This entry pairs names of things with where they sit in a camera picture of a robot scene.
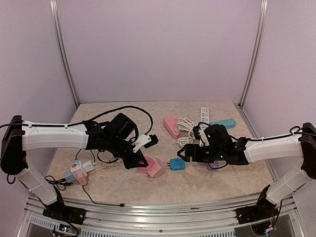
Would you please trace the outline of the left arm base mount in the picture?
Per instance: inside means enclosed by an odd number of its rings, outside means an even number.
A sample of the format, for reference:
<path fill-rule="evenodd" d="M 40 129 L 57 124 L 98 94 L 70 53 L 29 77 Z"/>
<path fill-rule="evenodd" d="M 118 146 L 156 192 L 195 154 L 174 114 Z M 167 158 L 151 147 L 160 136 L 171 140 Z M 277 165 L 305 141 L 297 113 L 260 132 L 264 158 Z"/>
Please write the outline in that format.
<path fill-rule="evenodd" d="M 57 201 L 44 208 L 43 216 L 67 223 L 82 225 L 86 216 L 86 210 L 83 208 L 67 206 L 56 187 L 53 187 L 57 194 Z"/>

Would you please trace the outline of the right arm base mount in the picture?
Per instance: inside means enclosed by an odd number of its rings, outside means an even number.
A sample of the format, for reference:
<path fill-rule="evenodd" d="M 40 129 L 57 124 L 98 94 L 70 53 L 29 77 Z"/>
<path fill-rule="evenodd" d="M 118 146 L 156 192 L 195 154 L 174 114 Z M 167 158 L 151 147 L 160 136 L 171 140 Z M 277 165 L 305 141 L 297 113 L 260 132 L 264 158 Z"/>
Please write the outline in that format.
<path fill-rule="evenodd" d="M 272 204 L 266 199 L 269 187 L 270 185 L 262 190 L 255 205 L 236 209 L 239 224 L 256 222 L 278 216 L 279 211 L 277 205 Z"/>

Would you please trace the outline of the pink socket adapter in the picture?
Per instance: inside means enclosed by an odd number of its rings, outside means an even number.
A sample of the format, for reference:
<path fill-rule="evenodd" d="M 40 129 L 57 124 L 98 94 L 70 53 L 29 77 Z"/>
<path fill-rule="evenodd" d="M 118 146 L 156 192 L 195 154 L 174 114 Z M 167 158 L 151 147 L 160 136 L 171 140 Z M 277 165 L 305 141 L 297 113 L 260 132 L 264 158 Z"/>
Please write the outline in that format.
<path fill-rule="evenodd" d="M 166 171 L 166 164 L 158 158 L 145 157 L 148 166 L 138 167 L 137 171 L 148 174 L 151 178 L 158 178 Z"/>

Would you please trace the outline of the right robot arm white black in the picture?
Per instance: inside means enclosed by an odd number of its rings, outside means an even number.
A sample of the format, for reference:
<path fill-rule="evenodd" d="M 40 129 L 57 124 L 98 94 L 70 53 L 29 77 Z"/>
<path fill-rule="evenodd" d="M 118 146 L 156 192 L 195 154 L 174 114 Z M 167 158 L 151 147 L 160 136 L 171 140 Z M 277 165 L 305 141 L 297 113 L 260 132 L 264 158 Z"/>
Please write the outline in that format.
<path fill-rule="evenodd" d="M 207 125 L 204 130 L 197 125 L 193 132 L 203 145 L 186 144 L 181 148 L 177 156 L 185 162 L 223 161 L 226 165 L 248 165 L 275 158 L 302 158 L 301 166 L 261 192 L 252 209 L 257 219 L 265 218 L 284 197 L 316 178 L 316 128 L 309 122 L 291 128 L 284 135 L 257 139 L 235 138 L 219 124 Z"/>

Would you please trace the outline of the blue plug adapter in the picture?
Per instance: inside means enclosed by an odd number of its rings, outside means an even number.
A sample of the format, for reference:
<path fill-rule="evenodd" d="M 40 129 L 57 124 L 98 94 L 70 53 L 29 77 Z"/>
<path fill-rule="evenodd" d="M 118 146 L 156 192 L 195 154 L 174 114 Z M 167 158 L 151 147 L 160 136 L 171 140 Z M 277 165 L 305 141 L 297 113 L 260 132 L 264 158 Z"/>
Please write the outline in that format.
<path fill-rule="evenodd" d="M 185 161 L 181 158 L 173 158 L 167 163 L 171 171 L 181 171 L 186 168 Z"/>

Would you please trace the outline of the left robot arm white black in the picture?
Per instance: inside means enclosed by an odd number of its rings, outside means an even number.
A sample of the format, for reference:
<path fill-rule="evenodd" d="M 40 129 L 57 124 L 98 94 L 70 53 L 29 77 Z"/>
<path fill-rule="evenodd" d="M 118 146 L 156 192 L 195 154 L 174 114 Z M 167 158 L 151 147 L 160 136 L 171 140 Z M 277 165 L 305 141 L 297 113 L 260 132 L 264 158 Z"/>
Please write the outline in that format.
<path fill-rule="evenodd" d="M 120 110 L 121 107 L 115 108 L 69 124 L 35 123 L 16 115 L 10 123 L 4 124 L 6 132 L 1 142 L 0 168 L 8 176 L 17 178 L 46 209 L 63 220 L 69 215 L 69 208 L 59 190 L 27 161 L 27 151 L 44 148 L 107 151 L 121 159 L 126 169 L 147 167 L 141 148 L 156 145 L 156 135 L 148 131 L 140 134 L 136 123 L 123 113 L 118 113 L 111 121 L 96 122 L 97 118 Z"/>

